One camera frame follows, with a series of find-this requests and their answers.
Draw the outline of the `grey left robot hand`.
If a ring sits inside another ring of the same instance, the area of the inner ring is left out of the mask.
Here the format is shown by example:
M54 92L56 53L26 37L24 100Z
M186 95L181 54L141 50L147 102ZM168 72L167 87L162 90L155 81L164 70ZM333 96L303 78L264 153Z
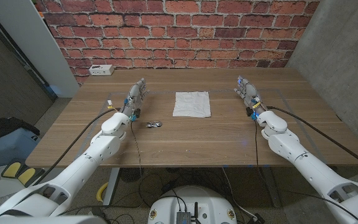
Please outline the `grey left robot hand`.
M147 94L146 80L141 78L131 87L127 97L124 99L124 106L120 112L128 116L131 121L135 121L140 117L140 108Z

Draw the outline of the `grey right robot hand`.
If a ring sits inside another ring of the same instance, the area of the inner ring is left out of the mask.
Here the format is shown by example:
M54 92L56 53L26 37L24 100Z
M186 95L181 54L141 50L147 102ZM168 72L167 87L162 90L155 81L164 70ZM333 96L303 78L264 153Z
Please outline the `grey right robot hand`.
M253 84L247 79L238 76L237 88L234 91L240 96L246 106L247 116L256 120L260 114L267 111L262 98Z

